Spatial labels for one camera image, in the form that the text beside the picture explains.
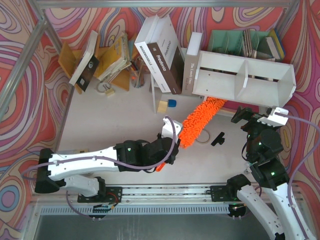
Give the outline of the orange microfiber duster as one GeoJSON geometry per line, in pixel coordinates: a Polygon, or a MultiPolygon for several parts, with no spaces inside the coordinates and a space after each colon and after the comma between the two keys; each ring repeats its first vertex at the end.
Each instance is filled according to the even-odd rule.
{"type": "Polygon", "coordinates": [[[208,97],[198,105],[182,123],[182,131],[178,135],[180,146],[184,149],[190,147],[225,103],[224,99],[208,97]]]}

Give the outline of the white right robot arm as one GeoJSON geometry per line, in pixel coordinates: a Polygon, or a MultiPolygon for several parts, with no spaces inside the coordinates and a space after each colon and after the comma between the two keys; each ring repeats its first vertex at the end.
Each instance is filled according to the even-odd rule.
{"type": "Polygon", "coordinates": [[[273,209],[257,194],[244,174],[229,178],[226,186],[233,198],[249,208],[271,240],[314,240],[316,237],[294,198],[293,177],[279,159],[284,147],[277,130],[286,125],[288,119],[309,124],[316,131],[320,129],[308,120],[289,115],[288,110],[281,107],[269,108],[266,114],[239,107],[231,119],[232,123],[247,121],[241,127],[247,133],[245,161],[273,209]]]}

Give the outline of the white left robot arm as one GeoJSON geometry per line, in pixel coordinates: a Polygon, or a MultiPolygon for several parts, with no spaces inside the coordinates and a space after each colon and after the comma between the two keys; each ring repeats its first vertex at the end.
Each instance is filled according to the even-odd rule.
{"type": "Polygon", "coordinates": [[[86,174],[95,172],[150,172],[162,164],[173,164],[179,152],[178,137],[163,137],[153,142],[126,140],[105,149],[59,155],[44,148],[39,155],[35,192],[51,194],[61,188],[80,193],[87,198],[106,195],[105,180],[86,174]]]}

